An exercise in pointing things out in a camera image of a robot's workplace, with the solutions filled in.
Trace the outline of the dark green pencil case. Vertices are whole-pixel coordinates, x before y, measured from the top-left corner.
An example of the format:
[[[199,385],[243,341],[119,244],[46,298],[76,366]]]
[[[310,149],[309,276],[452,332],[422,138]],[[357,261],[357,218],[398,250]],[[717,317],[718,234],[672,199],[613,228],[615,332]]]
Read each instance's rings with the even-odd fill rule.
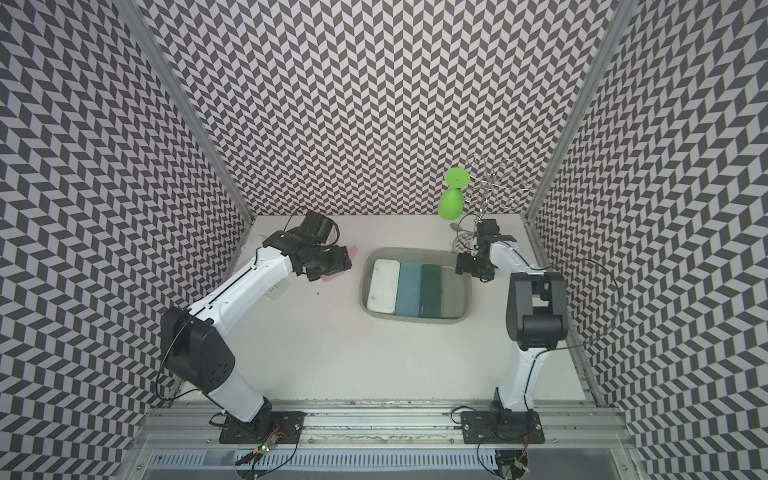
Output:
[[[420,318],[441,317],[442,268],[439,265],[421,266],[419,313]]]

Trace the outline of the light teal pencil case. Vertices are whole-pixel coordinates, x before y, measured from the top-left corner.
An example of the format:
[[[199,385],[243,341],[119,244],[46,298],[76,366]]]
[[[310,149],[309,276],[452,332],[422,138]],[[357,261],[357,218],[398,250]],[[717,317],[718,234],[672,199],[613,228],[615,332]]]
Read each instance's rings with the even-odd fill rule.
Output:
[[[417,317],[419,313],[421,264],[403,262],[400,265],[394,314]]]

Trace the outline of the grey plastic storage box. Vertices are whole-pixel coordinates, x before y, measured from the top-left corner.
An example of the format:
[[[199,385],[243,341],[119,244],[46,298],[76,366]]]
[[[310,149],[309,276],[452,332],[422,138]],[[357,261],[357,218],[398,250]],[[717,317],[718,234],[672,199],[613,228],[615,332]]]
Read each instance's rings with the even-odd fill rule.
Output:
[[[384,247],[366,258],[359,300],[375,317],[403,322],[455,324],[472,306],[471,279],[456,272],[448,251]]]

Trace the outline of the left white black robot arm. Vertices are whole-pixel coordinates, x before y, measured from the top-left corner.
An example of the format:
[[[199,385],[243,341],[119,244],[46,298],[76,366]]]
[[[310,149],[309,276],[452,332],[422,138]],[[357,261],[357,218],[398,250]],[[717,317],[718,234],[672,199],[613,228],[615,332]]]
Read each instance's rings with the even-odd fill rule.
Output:
[[[229,337],[247,311],[289,275],[313,282],[349,270],[348,249],[339,240],[337,222],[314,211],[298,226],[271,234],[249,263],[211,293],[163,313],[161,365],[192,384],[229,419],[251,429],[266,426],[271,404],[236,371]]]

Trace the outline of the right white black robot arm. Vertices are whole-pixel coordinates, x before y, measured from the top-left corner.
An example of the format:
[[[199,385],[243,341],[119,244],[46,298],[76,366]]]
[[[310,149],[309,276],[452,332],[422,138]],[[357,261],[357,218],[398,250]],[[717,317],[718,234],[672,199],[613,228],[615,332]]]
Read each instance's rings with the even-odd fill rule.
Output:
[[[536,428],[534,391],[548,355],[568,336],[569,315],[562,274],[528,259],[515,237],[504,235],[494,219],[476,224],[475,249],[460,253],[456,271],[483,283],[504,275],[509,279],[505,325],[517,346],[513,372],[496,388],[490,405],[490,426],[503,438],[513,427],[528,433]]]

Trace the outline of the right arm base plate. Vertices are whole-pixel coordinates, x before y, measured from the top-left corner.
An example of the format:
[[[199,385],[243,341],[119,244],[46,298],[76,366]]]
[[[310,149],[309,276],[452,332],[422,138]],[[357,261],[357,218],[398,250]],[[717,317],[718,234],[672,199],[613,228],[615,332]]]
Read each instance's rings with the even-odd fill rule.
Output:
[[[539,445],[545,443],[540,417],[534,410],[503,410],[499,417],[489,411],[466,410],[460,413],[465,444],[479,443]]]

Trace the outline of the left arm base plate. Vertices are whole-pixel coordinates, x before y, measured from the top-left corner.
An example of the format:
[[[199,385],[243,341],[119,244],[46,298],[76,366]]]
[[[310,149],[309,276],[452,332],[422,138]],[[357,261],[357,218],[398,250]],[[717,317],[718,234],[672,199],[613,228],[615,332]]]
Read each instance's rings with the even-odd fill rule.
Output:
[[[303,411],[277,411],[259,414],[250,422],[243,422],[229,413],[221,427],[220,444],[263,444],[273,434],[279,445],[296,444],[304,427]]]

